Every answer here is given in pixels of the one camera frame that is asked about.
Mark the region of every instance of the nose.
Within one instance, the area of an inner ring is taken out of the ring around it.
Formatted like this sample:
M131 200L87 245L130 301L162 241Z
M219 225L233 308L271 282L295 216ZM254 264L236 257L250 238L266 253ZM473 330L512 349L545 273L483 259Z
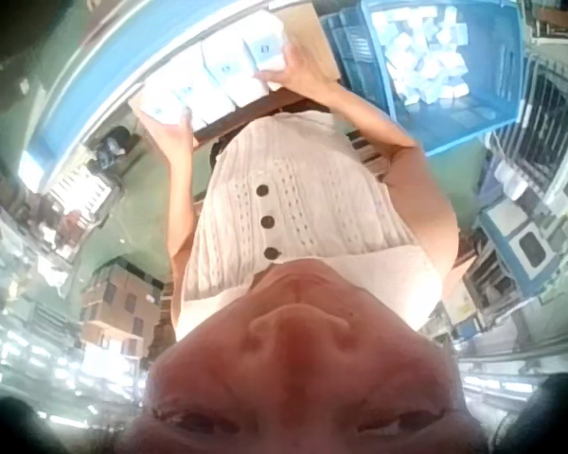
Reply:
M288 358L346 350L353 340L346 320L299 303L282 306L254 319L248 331L256 348Z

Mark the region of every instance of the hand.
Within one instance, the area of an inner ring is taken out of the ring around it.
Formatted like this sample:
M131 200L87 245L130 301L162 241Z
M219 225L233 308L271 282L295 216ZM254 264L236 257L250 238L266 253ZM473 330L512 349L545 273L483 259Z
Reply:
M313 56L296 44L282 48L286 68L283 71L261 71L257 79L279 83L289 90L320 104L327 104L330 88L336 82L329 80Z
M182 158L191 154L198 146L198 141L193 136L189 109L181 118L181 123L178 126L172 126L164 125L143 113L138 107L138 99L132 99L129 104L171 166L176 166Z

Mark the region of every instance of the brown button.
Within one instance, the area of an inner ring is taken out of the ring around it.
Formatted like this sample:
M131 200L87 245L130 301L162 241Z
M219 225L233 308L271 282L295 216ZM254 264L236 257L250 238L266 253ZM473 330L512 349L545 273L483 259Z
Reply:
M259 197L265 197L267 194L269 194L269 187L267 184L260 184L257 187L257 195Z
M267 248L263 254L268 260L276 260L280 257L280 251L276 248Z
M275 226L275 219L273 216L264 216L261 218L261 227L264 229L273 229Z

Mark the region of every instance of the white packaging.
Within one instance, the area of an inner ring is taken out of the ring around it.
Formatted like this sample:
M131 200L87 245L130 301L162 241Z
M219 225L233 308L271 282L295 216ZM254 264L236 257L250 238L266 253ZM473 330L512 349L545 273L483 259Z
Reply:
M418 92L420 94L421 100L425 104L433 104L439 98L441 88L441 85L438 85L431 81L426 81L426 83L423 84Z
M429 51L427 46L427 38L422 28L413 28L413 49L419 55L423 55Z
M223 28L202 42L204 62L229 97L244 107L269 94L267 85L254 77L253 57L235 26Z
M403 79L394 80L394 88L396 89L396 93L398 95L404 97L408 95L408 88L406 87L406 83Z
M421 17L437 17L437 7L418 7L417 13Z
M438 51L432 52L432 55L446 68L449 76L463 76L467 74L468 69L465 60L458 52Z
M424 77L418 71L409 71L404 78L406 85L410 88L419 88L423 83Z
M452 41L456 45L467 45L469 43L469 34L467 24L455 24L451 27Z
M423 27L423 17L418 13L418 9L411 9L408 14L408 19L406 23L410 28L422 28Z
M396 8L383 11L387 22L405 21L410 15L410 8Z
M391 43L396 39L399 35L398 26L396 24L385 24L376 26L377 30L377 37L379 38L379 43L384 47L391 46Z
M141 111L164 125L179 125L186 105L162 84L150 83L141 92Z
M461 78L449 78L442 87L442 97L450 99L468 95L470 92L469 85Z
M236 23L236 30L250 50L259 71L283 71L286 67L282 47L288 43L284 24L273 14L261 10ZM268 82L272 90L279 83Z
M202 49L194 44L173 58L161 71L161 80L191 109L194 122L214 123L236 110L204 66Z
M377 11L370 14L370 18L372 19L372 25L375 28L379 28L380 26L387 26L389 21L387 21L387 14L385 11Z
M412 43L412 37L406 32L401 32L391 43L390 48L400 52L406 50Z
M399 71L399 76L417 65L417 57L412 52L386 52L387 59Z
M432 55L427 55L421 60L420 75L424 79L435 79L442 71L442 65Z
M443 22L446 26L453 26L456 24L456 7L446 7L446 9L444 9Z
M453 40L453 35L449 28L442 28L435 34L435 38L440 44L448 44Z
M409 88L404 99L404 106L410 106L420 101L420 93L414 88Z
M428 17L425 19L423 23L423 33L425 34L425 38L430 41L434 35L439 30L439 27L435 24L433 17Z

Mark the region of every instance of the white box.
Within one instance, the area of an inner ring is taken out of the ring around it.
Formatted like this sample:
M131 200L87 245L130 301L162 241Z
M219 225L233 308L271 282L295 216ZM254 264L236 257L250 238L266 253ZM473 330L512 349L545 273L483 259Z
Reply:
M444 9L443 22L446 26L453 26L456 24L456 7L446 7L446 9Z
M420 94L418 90L414 88L409 88L406 98L404 99L404 106L410 106L416 104L420 101Z
M380 26L385 27L389 24L389 21L387 21L387 14L385 14L384 11L373 12L370 14L370 19L372 19L372 25L375 26L375 28Z
M260 10L236 23L236 30L250 50L259 71L283 71L286 67L282 47L288 43L284 24L273 14ZM272 90L279 83L268 82Z
M162 84L150 83L141 92L141 111L164 125L178 126L186 113L186 105Z
M402 50L406 50L412 43L412 37L406 32L401 32L391 43L390 48L400 52Z
M194 121L214 123L236 110L204 66L199 44L174 57L158 76L161 78L159 83L166 84L191 109Z
M253 57L235 26L223 28L202 42L208 71L240 107L267 96L267 85L255 78Z
M421 17L437 17L437 7L418 7L417 13Z
M470 92L470 87L461 78L449 78L442 87L442 97L450 99L452 97L459 98L468 95Z
M435 34L435 38L440 44L448 44L453 40L453 35L449 28L442 28Z
M398 26L396 24L385 24L384 26L375 26L377 30L377 37L379 38L379 43L384 47L391 46L391 43L399 35Z
M383 11L387 18L387 22L405 21L410 15L410 8L396 8Z
M469 34L467 24L455 24L451 27L451 35L453 43L456 45L467 45L469 43Z
M439 63L438 59L432 55L423 57L421 62L420 74L424 79L434 79L442 72L442 65Z
M435 24L433 17L428 17L427 19L425 19L425 22L423 23L423 33L425 34L425 38L427 38L427 40L431 40L438 30L439 27Z
M399 76L402 78L403 73L410 71L417 66L417 57L412 52L386 52L385 56L391 64L399 71Z

